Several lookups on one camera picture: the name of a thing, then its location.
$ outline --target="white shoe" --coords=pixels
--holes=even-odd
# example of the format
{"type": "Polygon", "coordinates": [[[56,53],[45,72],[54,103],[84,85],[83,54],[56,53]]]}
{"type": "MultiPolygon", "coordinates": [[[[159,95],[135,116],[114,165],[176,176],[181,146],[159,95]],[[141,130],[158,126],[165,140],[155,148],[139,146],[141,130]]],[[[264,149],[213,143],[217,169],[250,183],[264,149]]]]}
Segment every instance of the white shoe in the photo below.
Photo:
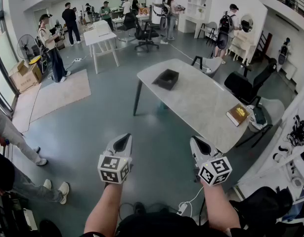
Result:
{"type": "Polygon", "coordinates": [[[41,148],[40,148],[40,147],[33,148],[33,151],[35,151],[35,152],[37,152],[37,153],[39,153],[39,152],[40,152],[40,150],[41,150],[41,148]]]}
{"type": "Polygon", "coordinates": [[[62,194],[63,194],[63,200],[60,202],[61,204],[65,204],[66,203],[66,198],[67,195],[69,193],[69,185],[66,182],[63,182],[61,187],[59,187],[58,189],[62,194]]]}
{"type": "Polygon", "coordinates": [[[45,180],[43,186],[44,186],[45,188],[49,189],[49,190],[52,189],[52,183],[51,183],[51,181],[48,180],[48,179],[45,180]]]}
{"type": "Polygon", "coordinates": [[[44,166],[46,164],[47,164],[47,159],[43,159],[43,158],[36,163],[37,166],[44,166]]]}
{"type": "Polygon", "coordinates": [[[66,77],[62,77],[61,81],[59,81],[59,82],[63,82],[65,80],[66,80],[66,77]]]}

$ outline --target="gray floor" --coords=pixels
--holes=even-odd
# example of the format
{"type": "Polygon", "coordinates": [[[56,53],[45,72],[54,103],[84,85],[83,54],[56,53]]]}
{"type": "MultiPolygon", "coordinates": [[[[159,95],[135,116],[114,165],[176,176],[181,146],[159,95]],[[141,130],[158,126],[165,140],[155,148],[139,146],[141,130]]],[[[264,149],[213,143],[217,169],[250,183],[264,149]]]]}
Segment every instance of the gray floor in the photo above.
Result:
{"type": "MultiPolygon", "coordinates": [[[[134,51],[134,46],[118,43],[117,67],[112,54],[98,58],[101,73],[95,74],[93,59],[74,64],[72,73],[87,69],[91,96],[60,108],[30,124],[25,133],[29,145],[41,147],[41,156],[49,160],[44,167],[37,167],[28,161],[17,148],[13,150],[14,164],[36,184],[43,184],[46,178],[58,188],[62,181],[70,184],[71,192],[67,204],[53,204],[31,200],[37,224],[42,219],[53,221],[64,237],[82,234],[87,216],[100,199],[104,184],[100,181],[97,163],[109,140],[123,133],[133,135],[133,164],[131,174],[124,184],[122,202],[141,201],[149,206],[165,203],[177,208],[182,201],[191,200],[201,188],[194,183],[193,158],[189,139],[195,131],[170,110],[159,108],[160,102],[146,87],[142,88],[137,110],[132,116],[136,92],[136,74],[161,61],[178,58],[187,63],[187,57],[207,57],[212,48],[203,39],[196,40],[192,34],[178,33],[171,45],[161,45],[150,53],[134,51]]],[[[67,47],[60,51],[66,67],[75,58],[84,58],[89,48],[81,45],[67,47]]],[[[222,65],[215,80],[223,84],[225,78],[240,66],[230,57],[222,65]]],[[[248,77],[252,80],[265,64],[255,66],[248,77]]],[[[52,83],[43,81],[42,87],[52,83]]],[[[294,96],[280,76],[274,73],[260,90],[266,98],[278,98],[285,107],[294,96]]],[[[231,177],[223,184],[229,189],[248,170],[270,141],[274,129],[251,149],[252,142],[232,149],[228,158],[233,167],[231,177]]],[[[199,213],[203,195],[193,201],[193,214],[199,213]]],[[[122,207],[121,216],[130,214],[128,206],[122,207]]]]}

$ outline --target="beige carpet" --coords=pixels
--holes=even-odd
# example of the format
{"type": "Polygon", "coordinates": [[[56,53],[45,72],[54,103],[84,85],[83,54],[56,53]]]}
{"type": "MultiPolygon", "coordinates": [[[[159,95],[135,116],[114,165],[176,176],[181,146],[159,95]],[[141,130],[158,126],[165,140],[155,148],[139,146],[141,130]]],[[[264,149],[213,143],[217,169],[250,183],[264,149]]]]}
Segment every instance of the beige carpet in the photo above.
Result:
{"type": "Polygon", "coordinates": [[[87,70],[74,73],[64,82],[52,83],[39,91],[30,122],[90,95],[87,70]]]}
{"type": "Polygon", "coordinates": [[[21,133],[29,130],[30,117],[40,88],[41,83],[22,93],[18,98],[12,123],[21,133]]]}

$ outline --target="brown book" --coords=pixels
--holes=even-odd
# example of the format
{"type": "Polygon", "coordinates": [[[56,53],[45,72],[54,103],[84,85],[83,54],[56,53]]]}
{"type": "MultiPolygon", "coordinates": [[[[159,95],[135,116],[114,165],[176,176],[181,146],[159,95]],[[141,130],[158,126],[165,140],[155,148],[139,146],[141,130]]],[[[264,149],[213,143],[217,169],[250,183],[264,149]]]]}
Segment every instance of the brown book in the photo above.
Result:
{"type": "Polygon", "coordinates": [[[229,110],[226,115],[236,126],[239,126],[250,115],[250,113],[246,111],[241,104],[237,104],[229,110]]]}

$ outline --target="black cap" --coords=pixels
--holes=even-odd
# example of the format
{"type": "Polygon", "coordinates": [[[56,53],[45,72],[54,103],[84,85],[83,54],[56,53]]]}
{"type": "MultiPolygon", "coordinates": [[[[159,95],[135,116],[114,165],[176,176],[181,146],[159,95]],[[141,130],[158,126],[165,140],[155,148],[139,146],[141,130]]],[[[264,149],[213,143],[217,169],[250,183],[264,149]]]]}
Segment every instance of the black cap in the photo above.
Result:
{"type": "Polygon", "coordinates": [[[230,5],[231,10],[239,10],[239,8],[235,4],[230,5]]]}
{"type": "Polygon", "coordinates": [[[40,22],[41,22],[43,19],[50,18],[51,16],[52,16],[52,14],[43,14],[43,15],[40,17],[40,22]]]}

